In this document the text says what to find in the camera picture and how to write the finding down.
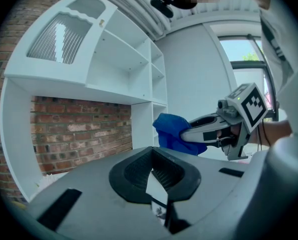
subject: window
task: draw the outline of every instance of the window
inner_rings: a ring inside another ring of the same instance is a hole
[[[256,53],[252,43],[244,39],[225,39],[220,40],[220,43],[225,50],[225,53],[228,56],[229,61],[238,62],[238,61],[259,61],[258,54]]]
[[[238,86],[244,83],[255,83],[263,95],[267,108],[269,110],[273,108],[267,80],[262,68],[241,68],[234,70],[233,73]]]
[[[263,95],[268,114],[265,121],[278,121],[275,92],[271,73],[262,52],[259,37],[220,37],[220,43],[231,62],[237,85],[255,83]]]

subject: cabinet door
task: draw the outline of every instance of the cabinet door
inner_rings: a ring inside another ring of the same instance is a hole
[[[116,9],[107,0],[59,1],[23,35],[5,75],[84,85],[97,42]]]

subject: blue cloth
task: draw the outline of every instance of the blue cloth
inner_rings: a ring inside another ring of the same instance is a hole
[[[183,117],[161,113],[153,126],[159,134],[159,144],[162,148],[167,148],[190,155],[197,156],[207,150],[204,143],[185,142],[180,138],[183,130],[191,128],[191,125]]]

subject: white wall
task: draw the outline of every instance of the white wall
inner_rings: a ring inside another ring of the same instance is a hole
[[[225,52],[218,38],[203,25],[169,34],[156,44],[164,54],[170,114],[190,121],[214,113],[218,100],[235,88],[232,81],[230,87],[233,70],[225,67],[230,62],[220,56]],[[226,159],[220,148],[210,148],[203,156]]]

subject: tree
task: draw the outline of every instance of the tree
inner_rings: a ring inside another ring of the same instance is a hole
[[[259,60],[259,58],[255,52],[253,52],[253,53],[249,52],[246,56],[242,56],[242,59],[244,61],[258,61]]]

